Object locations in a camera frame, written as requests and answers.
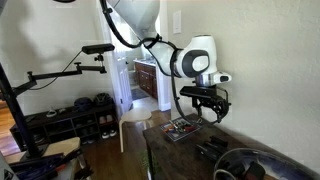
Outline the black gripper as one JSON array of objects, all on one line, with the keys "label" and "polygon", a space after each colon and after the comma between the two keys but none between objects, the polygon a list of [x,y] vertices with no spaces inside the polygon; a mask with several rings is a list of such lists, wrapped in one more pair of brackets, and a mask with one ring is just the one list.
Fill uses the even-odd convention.
[{"label": "black gripper", "polygon": [[228,114],[230,103],[227,99],[223,99],[221,96],[214,98],[193,98],[192,106],[196,109],[197,115],[202,117],[202,107],[209,108],[216,113],[216,123],[220,123],[222,119]]}]

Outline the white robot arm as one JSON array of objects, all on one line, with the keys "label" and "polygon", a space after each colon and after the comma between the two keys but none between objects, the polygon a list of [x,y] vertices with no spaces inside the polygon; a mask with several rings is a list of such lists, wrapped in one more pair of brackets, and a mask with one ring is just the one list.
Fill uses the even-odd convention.
[{"label": "white robot arm", "polygon": [[[221,122],[228,114],[230,103],[217,94],[219,84],[232,80],[232,76],[217,68],[215,40],[211,35],[198,35],[184,48],[165,41],[155,28],[160,11],[160,0],[100,0],[102,12],[116,38],[128,48],[144,47],[156,59],[161,72],[171,79],[193,78],[193,86],[172,91],[176,106],[181,95],[192,99],[198,113],[204,107],[216,113]],[[111,14],[117,13],[139,39],[136,44],[127,42],[115,26]]]}]

